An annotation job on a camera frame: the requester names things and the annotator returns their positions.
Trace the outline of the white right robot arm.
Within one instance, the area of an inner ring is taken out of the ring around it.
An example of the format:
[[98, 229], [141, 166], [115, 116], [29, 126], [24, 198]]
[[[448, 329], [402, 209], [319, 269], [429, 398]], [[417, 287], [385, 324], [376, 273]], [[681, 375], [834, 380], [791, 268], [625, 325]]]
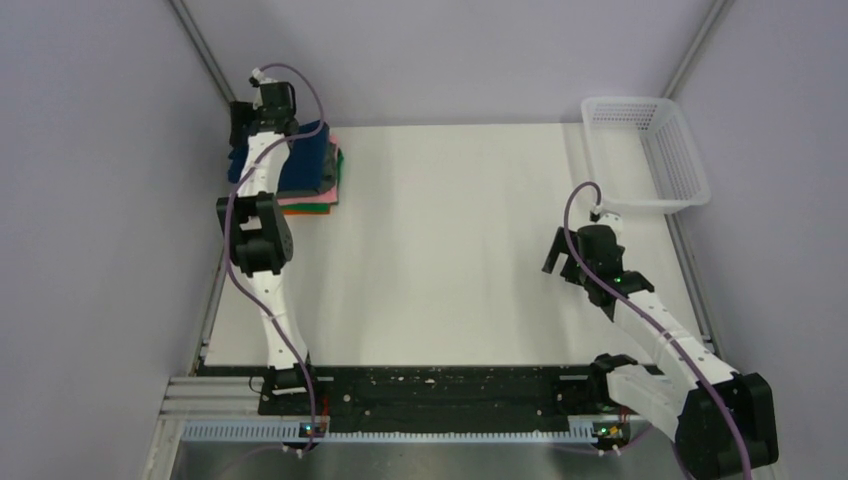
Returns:
[[558, 228], [542, 270], [582, 288], [664, 375], [659, 380], [635, 359], [603, 354], [586, 385], [600, 412], [619, 405], [643, 416], [673, 443], [694, 479], [723, 479], [779, 459], [773, 392], [758, 373], [742, 374], [710, 352], [663, 304], [654, 285], [623, 266], [625, 249], [608, 224]]

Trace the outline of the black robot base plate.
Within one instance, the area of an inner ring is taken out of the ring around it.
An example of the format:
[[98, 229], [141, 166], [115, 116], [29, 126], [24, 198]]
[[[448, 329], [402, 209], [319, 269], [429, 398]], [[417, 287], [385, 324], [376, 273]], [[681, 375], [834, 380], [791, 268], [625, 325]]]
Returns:
[[564, 433], [580, 415], [617, 414], [601, 376], [634, 364], [602, 354], [578, 366], [312, 366], [264, 377], [262, 416], [304, 416], [332, 433]]

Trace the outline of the dark blue t shirt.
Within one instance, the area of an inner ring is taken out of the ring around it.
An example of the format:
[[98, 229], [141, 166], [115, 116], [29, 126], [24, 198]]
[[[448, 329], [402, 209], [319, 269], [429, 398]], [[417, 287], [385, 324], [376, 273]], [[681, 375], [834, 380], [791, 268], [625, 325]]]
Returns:
[[[298, 133], [308, 133], [320, 123], [315, 120], [299, 127]], [[290, 147], [290, 155], [285, 163], [278, 168], [277, 192], [317, 192], [324, 181], [325, 156], [329, 147], [329, 125], [324, 123], [321, 132], [316, 135], [294, 141]], [[248, 157], [248, 145], [234, 147], [228, 155], [230, 160], [227, 180], [235, 184], [239, 179]]]

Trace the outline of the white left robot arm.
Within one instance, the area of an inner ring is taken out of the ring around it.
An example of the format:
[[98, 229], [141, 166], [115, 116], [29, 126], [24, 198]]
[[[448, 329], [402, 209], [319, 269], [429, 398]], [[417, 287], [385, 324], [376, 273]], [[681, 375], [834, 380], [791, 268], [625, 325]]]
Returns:
[[275, 153], [288, 159], [289, 140], [299, 129], [294, 88], [268, 79], [251, 84], [254, 100], [231, 106], [231, 138], [246, 150], [244, 165], [232, 192], [216, 205], [226, 273], [259, 310], [267, 348], [260, 414], [315, 415], [321, 388], [312, 379], [308, 348], [285, 298], [293, 237], [277, 199], [281, 171], [272, 162]]

